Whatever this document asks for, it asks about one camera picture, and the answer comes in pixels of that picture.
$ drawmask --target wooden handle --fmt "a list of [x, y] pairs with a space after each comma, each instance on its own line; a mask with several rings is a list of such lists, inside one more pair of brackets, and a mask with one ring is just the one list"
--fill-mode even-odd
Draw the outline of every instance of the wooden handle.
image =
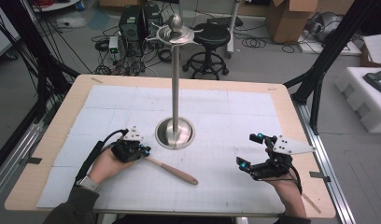
[[149, 157], [144, 157], [145, 160], [151, 161], [159, 166], [161, 166], [164, 170], [170, 172], [173, 175], [176, 175], [177, 177], [181, 178], [182, 180], [185, 180], [186, 182], [192, 184], [192, 185], [198, 185], [199, 181], [194, 178], [191, 175], [188, 175], [187, 173], [178, 170], [177, 168], [174, 168], [172, 166], [167, 165], [166, 163], [163, 163], [161, 161], [157, 161], [156, 159]]

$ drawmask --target white box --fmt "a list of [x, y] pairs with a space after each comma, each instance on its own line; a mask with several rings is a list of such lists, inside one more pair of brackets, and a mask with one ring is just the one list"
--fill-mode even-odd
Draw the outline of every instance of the white box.
[[381, 133], [381, 92], [362, 77], [379, 71], [381, 68], [349, 67], [335, 81], [369, 133]]

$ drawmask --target black stool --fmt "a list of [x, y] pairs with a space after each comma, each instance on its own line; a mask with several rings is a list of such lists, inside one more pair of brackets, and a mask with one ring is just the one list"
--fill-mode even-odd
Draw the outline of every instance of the black stool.
[[[182, 66], [182, 70], [187, 72], [191, 67], [194, 70], [191, 76], [193, 79], [195, 79], [196, 74], [201, 73], [203, 75], [214, 74], [217, 80], [219, 80], [218, 73], [222, 71], [223, 75], [228, 75], [229, 70], [226, 68], [226, 63], [223, 59], [212, 51], [226, 45], [231, 40], [231, 34], [224, 26], [214, 23], [198, 24], [193, 30], [198, 31], [202, 29], [201, 33], [194, 34], [194, 42], [203, 45], [205, 52], [193, 54], [187, 63]], [[195, 57], [198, 55], [205, 55], [205, 59], [203, 61], [196, 60]], [[217, 57], [219, 62], [213, 62], [211, 56]]]

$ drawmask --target round metal base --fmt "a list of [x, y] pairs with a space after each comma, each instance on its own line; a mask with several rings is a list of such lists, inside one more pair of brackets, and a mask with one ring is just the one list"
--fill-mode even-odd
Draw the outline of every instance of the round metal base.
[[168, 149], [181, 149], [191, 144], [195, 131], [193, 124], [184, 118], [178, 118], [177, 132], [173, 131], [173, 118], [162, 120], [155, 130], [156, 140], [162, 147]]

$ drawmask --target sleeve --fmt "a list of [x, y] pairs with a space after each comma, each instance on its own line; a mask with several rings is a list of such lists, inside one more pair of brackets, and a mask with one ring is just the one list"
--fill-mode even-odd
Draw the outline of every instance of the sleeve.
[[290, 217], [283, 215], [275, 224], [310, 224], [312, 221], [302, 217]]
[[73, 187], [68, 201], [55, 207], [44, 224], [93, 224], [95, 215], [92, 209], [98, 197], [99, 194], [91, 190]]

